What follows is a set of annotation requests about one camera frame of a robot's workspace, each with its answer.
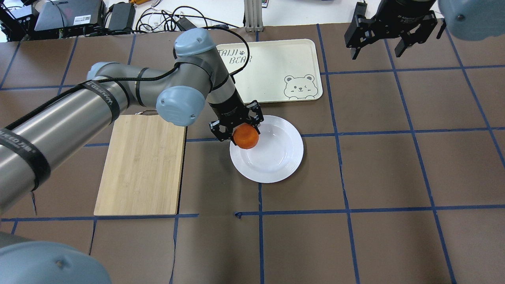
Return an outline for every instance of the white tray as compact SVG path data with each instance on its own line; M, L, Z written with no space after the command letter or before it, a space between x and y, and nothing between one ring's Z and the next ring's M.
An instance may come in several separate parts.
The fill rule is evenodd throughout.
M323 88L313 41L291 39L248 44L249 63L235 75L244 103L311 101L321 97ZM217 49L230 73L240 68L247 57L243 43L220 44Z

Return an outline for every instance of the bear drawing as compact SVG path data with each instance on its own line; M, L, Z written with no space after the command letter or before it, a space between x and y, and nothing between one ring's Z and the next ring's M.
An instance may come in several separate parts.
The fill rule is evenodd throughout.
M284 95L290 100L316 98L318 90L314 84L314 76L305 75L304 77L295 78L289 75L284 78L284 82L286 82Z

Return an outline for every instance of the orange fruit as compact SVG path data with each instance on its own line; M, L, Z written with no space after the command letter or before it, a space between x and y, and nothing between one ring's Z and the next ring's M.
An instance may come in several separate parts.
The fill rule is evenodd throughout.
M242 149L251 149L258 144L259 139L256 129L247 123L237 126L233 132L233 140Z

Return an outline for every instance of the wooden cutting board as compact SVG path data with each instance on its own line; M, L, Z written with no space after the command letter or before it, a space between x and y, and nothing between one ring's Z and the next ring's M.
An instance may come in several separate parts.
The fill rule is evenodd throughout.
M186 128L159 115L114 123L95 216L177 214Z

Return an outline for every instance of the barcode sticker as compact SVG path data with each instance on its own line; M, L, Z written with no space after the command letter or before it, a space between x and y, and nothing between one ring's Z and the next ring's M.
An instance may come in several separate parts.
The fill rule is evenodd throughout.
M89 24L90 20L91 20L91 15L75 17L74 18L74 26L75 25L82 25L82 24Z

